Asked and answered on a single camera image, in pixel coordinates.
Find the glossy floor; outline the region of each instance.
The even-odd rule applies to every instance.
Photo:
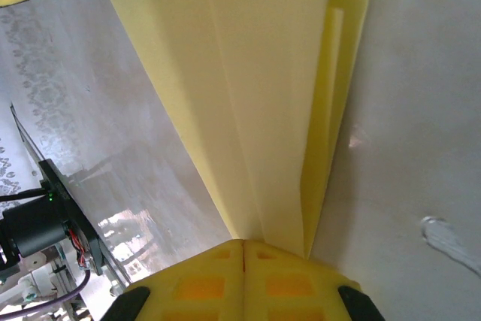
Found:
[[[479,279],[425,245],[446,217],[479,255],[479,0],[372,0],[313,258],[390,320],[477,319]],[[0,10],[0,77],[132,279],[229,238],[109,0]]]

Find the purple cable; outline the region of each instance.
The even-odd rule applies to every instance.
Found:
[[[15,312],[10,312],[6,313],[4,315],[0,315],[0,321],[5,321],[7,319],[15,319],[17,317],[23,317],[27,316],[31,313],[37,313],[42,310],[46,310],[49,307],[52,307],[55,304],[60,304],[62,302],[65,302],[67,300],[70,300],[71,298],[75,297],[80,293],[80,291],[83,290],[83,288],[87,285],[87,283],[90,280],[90,271],[86,270],[85,271],[85,278],[83,279],[82,283],[78,285],[78,287],[69,293],[65,293],[63,296],[60,296],[56,298],[55,300],[45,302],[43,304],[38,304],[37,306],[31,307],[31,308],[25,308],[20,311],[15,311]]]

